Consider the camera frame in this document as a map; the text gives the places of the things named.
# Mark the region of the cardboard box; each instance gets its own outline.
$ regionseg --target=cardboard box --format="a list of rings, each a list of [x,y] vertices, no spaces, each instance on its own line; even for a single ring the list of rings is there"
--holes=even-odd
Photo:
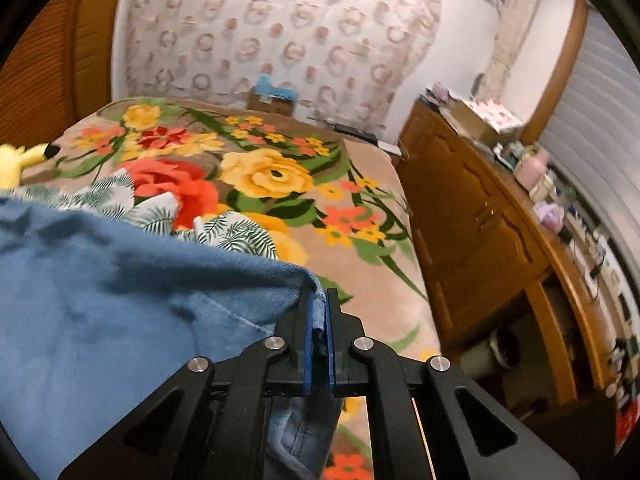
[[[473,138],[489,148],[493,148],[498,142],[506,146],[517,138],[520,131],[519,127],[504,132],[496,131],[463,101],[456,102],[448,112],[451,126],[460,136]]]
[[[246,104],[249,110],[279,114],[287,117],[293,115],[293,108],[295,108],[295,106],[294,101],[275,96],[260,96],[254,92],[249,94],[249,99]]]

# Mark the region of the triangular cutout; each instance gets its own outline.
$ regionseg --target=triangular cutout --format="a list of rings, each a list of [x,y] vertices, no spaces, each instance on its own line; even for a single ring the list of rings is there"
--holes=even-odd
[[[123,443],[147,456],[157,456],[182,402],[182,390],[170,392],[135,427],[127,431]]]
[[[456,399],[482,456],[490,456],[518,441],[518,436],[466,388],[456,388]]]

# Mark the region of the black-tipped plush ear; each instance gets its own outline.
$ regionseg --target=black-tipped plush ear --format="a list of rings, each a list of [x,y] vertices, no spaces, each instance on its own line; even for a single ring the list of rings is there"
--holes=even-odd
[[[44,158],[49,160],[50,158],[55,157],[58,153],[60,153],[60,146],[57,144],[48,144],[44,149]]]

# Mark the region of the blue denim garment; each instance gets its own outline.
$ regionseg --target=blue denim garment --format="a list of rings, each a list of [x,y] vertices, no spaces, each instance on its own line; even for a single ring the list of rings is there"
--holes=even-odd
[[[0,420],[55,479],[190,358],[273,333],[302,286],[320,326],[324,293],[301,267],[0,199]],[[339,409],[321,390],[278,403],[268,477],[317,476]]]

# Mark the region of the pink thermos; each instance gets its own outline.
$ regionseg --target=pink thermos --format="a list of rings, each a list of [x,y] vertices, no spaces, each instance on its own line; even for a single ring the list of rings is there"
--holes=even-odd
[[[520,185],[527,191],[531,191],[538,181],[546,173],[546,165],[549,163],[549,153],[547,150],[542,150],[530,156],[525,160],[515,172],[514,177],[520,183]]]

